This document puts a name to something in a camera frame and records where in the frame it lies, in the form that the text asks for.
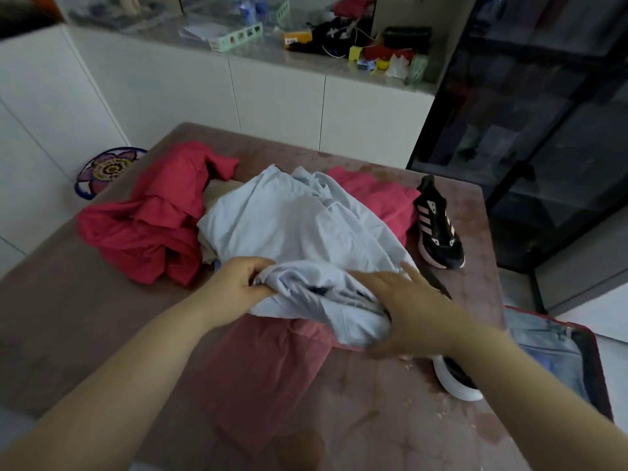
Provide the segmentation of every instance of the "forearm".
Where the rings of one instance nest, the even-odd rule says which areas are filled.
[[[505,332],[468,334],[455,360],[535,471],[625,470],[628,438],[525,354]]]
[[[127,469],[208,330],[184,301],[148,323],[0,457],[0,468]]]

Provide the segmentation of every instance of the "hand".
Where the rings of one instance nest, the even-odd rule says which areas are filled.
[[[375,357],[457,355],[465,334],[478,323],[411,265],[403,262],[401,267],[412,280],[396,272],[349,271],[380,300],[393,322],[391,335],[369,353]]]
[[[274,261],[263,257],[232,258],[184,302],[202,311],[208,328],[233,322],[257,303],[277,294],[267,285],[251,285],[255,276],[272,264]]]

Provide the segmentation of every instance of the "person's left hand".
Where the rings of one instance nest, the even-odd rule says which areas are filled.
[[[202,311],[208,328],[233,322],[257,303],[277,294],[267,285],[251,285],[255,276],[272,264],[274,261],[264,257],[232,258],[184,301]]]

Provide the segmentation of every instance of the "pink garment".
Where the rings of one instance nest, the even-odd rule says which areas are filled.
[[[328,175],[405,242],[416,215],[417,190],[342,167]],[[213,422],[256,455],[299,403],[332,347],[347,348],[324,324],[246,314],[195,373],[192,388]]]

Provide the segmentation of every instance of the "table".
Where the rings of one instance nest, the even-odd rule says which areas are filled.
[[[196,139],[241,162],[250,180],[274,163],[326,171],[342,165],[378,180],[416,187],[423,176],[182,124],[96,201],[126,199],[140,172],[178,142]],[[438,178],[462,238],[462,270],[436,270],[454,300],[478,319],[504,326],[497,267],[476,185]],[[410,250],[415,261],[416,234]],[[85,379],[150,319],[189,291],[161,278],[131,283],[82,243],[75,220],[55,232],[0,282],[0,405],[39,417]],[[506,430],[484,402],[463,403],[440,387],[428,360],[375,361],[333,349],[278,437],[252,460],[192,401],[190,374],[224,333],[199,344],[137,456],[164,470],[479,470],[527,469]]]

